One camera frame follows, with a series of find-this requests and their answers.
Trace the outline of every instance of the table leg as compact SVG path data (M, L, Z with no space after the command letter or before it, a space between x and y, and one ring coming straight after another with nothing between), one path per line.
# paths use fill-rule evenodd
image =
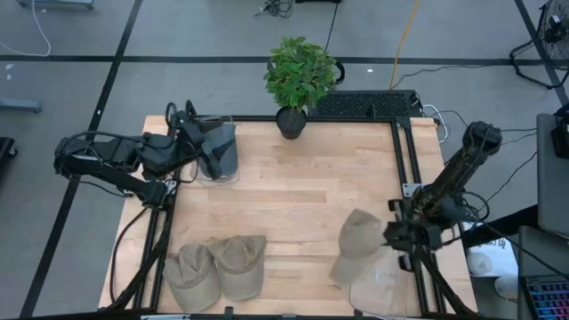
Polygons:
M506 236L517 234L521 226L529 226L539 229L537 223L537 204L512 213L506 217L487 222L490 227L497 229ZM462 245L470 248L480 244L486 244L492 240L501 238L486 226L480 226L468 230L462 234Z

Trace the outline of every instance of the white object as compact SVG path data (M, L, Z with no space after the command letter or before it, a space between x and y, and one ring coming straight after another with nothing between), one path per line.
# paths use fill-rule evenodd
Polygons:
M474 276L483 276L492 271L492 260L481 252L469 254L467 263L470 273Z
M500 296L507 300L517 299L517 276L501 276L494 281L494 288Z
M9 47L6 44L3 44L0 42L0 45L3 46L3 48L5 48L7 51L9 52L13 52L19 55L23 55L23 56L29 56L29 57L47 57L50 55L50 53L52 53L52 44L50 43L50 41L47 39L47 36L45 36L44 30L42 29L42 26L39 24L39 21L37 20L37 15L36 15L36 0L32 0L32 15L34 16L34 20L36 21L36 25L37 25L37 29L39 30L39 33L42 34L42 37L45 40L45 43L47 44L47 52L45 54L42 53L25 53L25 52L20 52L17 50L12 49L11 47Z
M462 226L468 230L472 223L464 222ZM517 276L516 257L511 243L505 238L471 247L468 256L469 269L472 260L476 271L472 272L472 276Z
M448 130L446 130L446 124L443 116L441 116L441 113L438 112L438 109L433 105L423 105L423 108L432 108L437 113L438 119L441 121L441 125L443 125L443 129L445 130L445 137L442 140L439 140L438 143L445 142L445 140L448 138Z

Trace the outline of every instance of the wooden table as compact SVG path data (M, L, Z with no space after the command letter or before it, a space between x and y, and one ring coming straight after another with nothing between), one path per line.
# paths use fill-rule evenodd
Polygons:
M414 118L413 137L423 182L441 172L443 160L435 125L430 118ZM421 314L413 273L397 266L400 252L389 249L379 262L378 284L340 288L328 277L338 254L341 225L354 208L375 214L384 225L394 219L389 199L401 198L393 138L389 124L308 123L297 140L281 137L275 123L236 123L240 180L236 184L204 188L182 185L177 195L168 254L184 244L208 244L236 235L266 235L265 281L258 297L245 301L221 298L203 313L223 313L233 306L236 314L297 314L352 316L347 301L364 311L393 316ZM149 116L145 132L166 134L162 116ZM411 166L405 153L408 180ZM189 168L182 170L188 179ZM140 211L137 199L127 199L119 230ZM149 214L126 234L116 257L117 293L140 266ZM445 279L467 306L477 309L460 241L437 252ZM426 270L429 309L436 310ZM154 270L147 288L154 281ZM143 306L148 305L145 291ZM108 276L100 305L109 304ZM179 313L166 281L159 312Z

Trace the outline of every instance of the white cable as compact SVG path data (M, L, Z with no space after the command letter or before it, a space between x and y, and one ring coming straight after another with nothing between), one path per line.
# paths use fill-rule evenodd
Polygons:
M441 116L440 112L438 112L438 109L433 105L423 105L423 108L432 108L437 113L438 119L441 121L441 125L443 125L443 129L445 130L445 137L442 140L439 140L438 143L445 142L445 140L448 138L448 130L446 129L446 124L443 116Z
M19 55L28 56L28 57L47 57L50 55L50 53L52 53L52 44L50 44L50 41L47 39L47 36L45 36L45 33L44 33L44 30L42 29L42 26L40 26L39 21L37 20L36 0L32 0L32 14L34 15L34 20L36 21L37 29L39 30L39 33L42 34L42 37L44 38L45 43L47 44L47 53L46 54L19 52L17 50L12 49L8 45L1 43L1 42L0 42L0 45L3 46L3 48L5 48L7 51L14 52L14 53L19 54Z

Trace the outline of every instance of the baseball cap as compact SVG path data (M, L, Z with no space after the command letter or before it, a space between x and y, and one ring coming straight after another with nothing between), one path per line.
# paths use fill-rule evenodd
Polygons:
M263 286L265 236L234 236L210 244L223 295L229 300L252 298Z
M164 278L185 313L210 307L221 295L213 256L204 244L186 244L178 257L166 259Z
M340 231L340 255L330 278L337 284L353 284L381 254L385 238L381 221L369 212L355 209Z

